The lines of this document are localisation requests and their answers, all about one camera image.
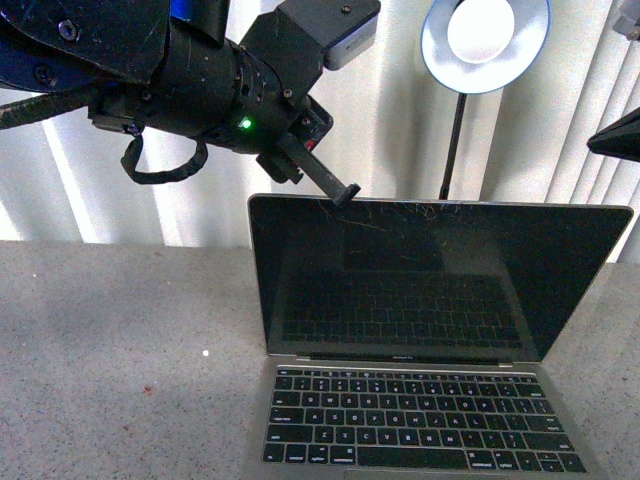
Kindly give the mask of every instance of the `green led light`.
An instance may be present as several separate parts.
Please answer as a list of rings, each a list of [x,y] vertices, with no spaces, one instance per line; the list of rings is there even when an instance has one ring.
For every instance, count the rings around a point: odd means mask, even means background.
[[[247,117],[244,117],[242,121],[238,124],[238,127],[240,127],[243,130],[249,130],[252,126],[253,126],[253,122],[251,121],[250,118],[247,118]]]

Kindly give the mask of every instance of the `laptop screen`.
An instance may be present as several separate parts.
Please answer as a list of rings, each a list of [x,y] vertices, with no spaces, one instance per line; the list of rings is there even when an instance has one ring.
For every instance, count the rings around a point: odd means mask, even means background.
[[[249,201],[271,354],[540,361],[632,217],[627,207]]]

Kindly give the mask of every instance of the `gray countertop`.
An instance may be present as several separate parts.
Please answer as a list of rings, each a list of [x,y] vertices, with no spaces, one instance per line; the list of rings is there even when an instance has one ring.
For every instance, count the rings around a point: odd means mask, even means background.
[[[265,358],[250,251],[2,242],[0,267],[0,478],[239,478]],[[619,480],[639,306],[640,266],[606,266],[544,362]]]

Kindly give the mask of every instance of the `space bar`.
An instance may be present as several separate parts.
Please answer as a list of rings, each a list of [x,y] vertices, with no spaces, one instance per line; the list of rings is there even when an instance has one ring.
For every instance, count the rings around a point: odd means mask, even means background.
[[[366,467],[469,468],[462,450],[446,448],[358,447],[358,464]]]

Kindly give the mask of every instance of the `laptop body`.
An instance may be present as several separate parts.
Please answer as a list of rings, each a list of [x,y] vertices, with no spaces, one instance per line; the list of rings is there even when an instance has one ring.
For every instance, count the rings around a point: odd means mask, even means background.
[[[629,208],[257,195],[249,215],[269,358],[243,479],[606,478],[540,362]]]

